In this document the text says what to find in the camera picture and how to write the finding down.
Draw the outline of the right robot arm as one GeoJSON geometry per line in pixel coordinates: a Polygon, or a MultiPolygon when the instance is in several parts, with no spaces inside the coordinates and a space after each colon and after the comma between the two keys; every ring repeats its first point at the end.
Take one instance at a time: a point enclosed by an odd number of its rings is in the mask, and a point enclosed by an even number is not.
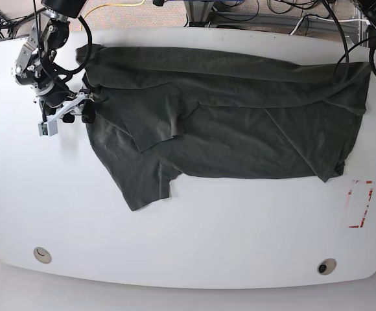
{"type": "Polygon", "coordinates": [[[14,66],[14,78],[19,85],[31,86],[36,94],[42,115],[42,126],[53,120],[73,123],[76,115],[82,122],[92,124],[95,110],[90,103],[90,90],[75,93],[67,82],[87,66],[91,58],[93,38],[88,24],[80,15],[85,1],[42,1],[46,23],[34,11],[35,24],[28,40],[21,48],[14,66]],[[64,69],[55,63],[57,50],[69,37],[69,19],[78,19],[87,34],[88,44],[84,47],[85,57],[74,70],[64,69]]]}

